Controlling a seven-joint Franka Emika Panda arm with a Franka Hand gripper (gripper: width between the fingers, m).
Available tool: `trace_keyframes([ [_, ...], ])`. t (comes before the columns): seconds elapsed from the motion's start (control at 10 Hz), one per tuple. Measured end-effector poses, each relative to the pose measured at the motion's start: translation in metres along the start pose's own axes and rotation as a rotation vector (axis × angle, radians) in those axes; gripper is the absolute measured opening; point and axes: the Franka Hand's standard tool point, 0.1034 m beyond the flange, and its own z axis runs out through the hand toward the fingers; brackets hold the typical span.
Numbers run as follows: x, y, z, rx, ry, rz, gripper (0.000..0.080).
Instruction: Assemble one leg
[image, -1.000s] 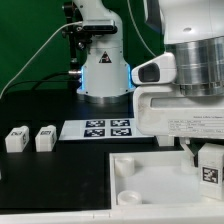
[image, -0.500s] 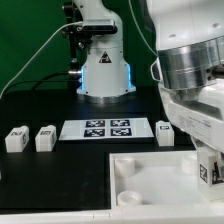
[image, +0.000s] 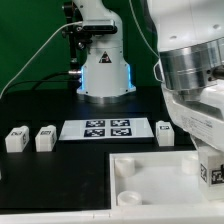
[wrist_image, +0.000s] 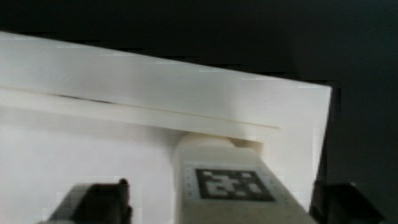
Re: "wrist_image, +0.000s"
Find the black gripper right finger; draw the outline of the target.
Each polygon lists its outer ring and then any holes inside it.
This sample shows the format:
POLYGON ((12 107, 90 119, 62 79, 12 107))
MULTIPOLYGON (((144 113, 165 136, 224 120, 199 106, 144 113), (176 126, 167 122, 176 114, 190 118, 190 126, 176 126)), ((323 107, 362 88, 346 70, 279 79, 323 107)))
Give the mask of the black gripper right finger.
POLYGON ((352 183, 314 182, 309 214, 318 224, 385 224, 385 217, 352 183))

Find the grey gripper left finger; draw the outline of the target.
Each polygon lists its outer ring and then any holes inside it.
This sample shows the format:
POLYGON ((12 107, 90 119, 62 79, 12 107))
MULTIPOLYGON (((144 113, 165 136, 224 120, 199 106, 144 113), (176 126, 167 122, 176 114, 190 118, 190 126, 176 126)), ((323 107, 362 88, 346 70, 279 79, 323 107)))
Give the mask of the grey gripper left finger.
POLYGON ((76 184, 41 224, 131 224, 129 183, 76 184))

